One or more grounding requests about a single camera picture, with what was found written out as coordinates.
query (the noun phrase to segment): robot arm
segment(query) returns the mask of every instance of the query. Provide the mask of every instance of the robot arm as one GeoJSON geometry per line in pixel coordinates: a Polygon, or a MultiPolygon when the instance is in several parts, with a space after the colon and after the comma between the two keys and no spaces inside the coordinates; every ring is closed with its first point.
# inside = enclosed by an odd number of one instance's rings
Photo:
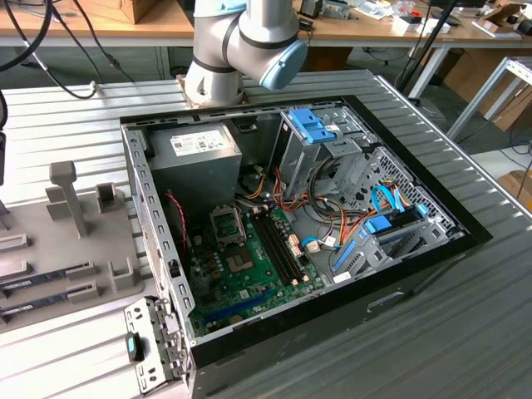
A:
{"type": "Polygon", "coordinates": [[[194,17],[185,94],[198,106],[238,103],[240,72],[269,90],[282,89],[307,56],[291,0],[197,0],[194,17]]]}

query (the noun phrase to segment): electronic equipment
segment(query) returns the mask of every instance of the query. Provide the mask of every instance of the electronic equipment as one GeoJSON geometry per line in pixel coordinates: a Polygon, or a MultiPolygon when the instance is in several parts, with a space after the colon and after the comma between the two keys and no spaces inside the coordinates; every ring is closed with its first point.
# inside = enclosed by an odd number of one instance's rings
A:
{"type": "MultiPolygon", "coordinates": [[[[450,0],[430,0],[430,5],[431,7],[445,8],[447,4],[449,4],[449,2],[450,0]]],[[[455,7],[483,8],[484,4],[485,4],[485,0],[458,0],[455,7]]],[[[431,9],[431,15],[435,19],[440,19],[441,11],[431,9]]],[[[460,19],[450,15],[446,19],[446,23],[448,23],[452,27],[458,27],[460,26],[460,19]]]]}
{"type": "Polygon", "coordinates": [[[305,17],[315,18],[322,11],[323,0],[302,0],[299,13],[305,17]]]}
{"type": "Polygon", "coordinates": [[[525,19],[517,26],[517,32],[523,33],[526,36],[532,36],[532,20],[525,19]]]}
{"type": "Polygon", "coordinates": [[[182,379],[210,397],[378,316],[491,238],[354,96],[121,127],[158,292],[125,310],[142,394],[182,379]],[[194,192],[175,150],[187,136],[194,192]]]}

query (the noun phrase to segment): motherboard chip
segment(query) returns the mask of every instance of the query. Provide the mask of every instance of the motherboard chip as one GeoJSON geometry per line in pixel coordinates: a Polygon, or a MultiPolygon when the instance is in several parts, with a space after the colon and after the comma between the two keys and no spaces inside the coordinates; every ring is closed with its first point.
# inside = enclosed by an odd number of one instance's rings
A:
{"type": "Polygon", "coordinates": [[[253,258],[246,247],[228,249],[225,256],[225,260],[233,273],[253,267],[253,258]]]}

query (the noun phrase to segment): aluminum extrusion table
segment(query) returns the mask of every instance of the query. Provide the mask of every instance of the aluminum extrusion table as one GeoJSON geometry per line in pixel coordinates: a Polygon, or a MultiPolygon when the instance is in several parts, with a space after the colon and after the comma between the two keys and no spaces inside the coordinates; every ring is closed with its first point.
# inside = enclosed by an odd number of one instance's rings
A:
{"type": "MultiPolygon", "coordinates": [[[[412,300],[218,397],[530,397],[532,215],[369,71],[300,74],[277,93],[252,81],[245,85],[253,103],[358,96],[494,239],[412,300]]],[[[7,173],[0,198],[7,204],[44,199],[47,164],[58,160],[76,162],[78,191],[114,181],[129,194],[118,117],[185,108],[172,81],[104,85],[89,101],[74,101],[56,88],[11,90],[6,98],[7,173]]],[[[149,278],[147,266],[143,271],[149,278]]],[[[152,280],[146,282],[143,294],[154,293],[152,280]]],[[[122,316],[135,300],[0,334],[2,397],[138,397],[122,316]]],[[[153,397],[184,398],[185,388],[176,384],[153,397]]]]}
{"type": "Polygon", "coordinates": [[[469,119],[471,119],[482,105],[482,102],[490,94],[490,91],[499,84],[507,72],[513,73],[515,78],[493,103],[493,106],[485,113],[484,118],[488,121],[491,121],[499,113],[502,106],[508,102],[510,96],[517,91],[519,86],[522,86],[523,82],[525,83],[525,87],[527,85],[532,86],[532,57],[505,57],[480,88],[479,92],[473,97],[473,100],[471,100],[469,105],[458,116],[453,126],[451,126],[447,132],[447,136],[450,139],[453,140],[462,131],[469,119]]]}

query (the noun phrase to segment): blue plastic clip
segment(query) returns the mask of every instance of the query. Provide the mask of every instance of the blue plastic clip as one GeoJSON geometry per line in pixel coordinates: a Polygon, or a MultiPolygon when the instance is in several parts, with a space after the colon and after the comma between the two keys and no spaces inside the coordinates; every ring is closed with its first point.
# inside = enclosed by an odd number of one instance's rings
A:
{"type": "Polygon", "coordinates": [[[310,144],[336,140],[336,135],[325,129],[323,123],[308,108],[291,110],[290,116],[310,144]]]}

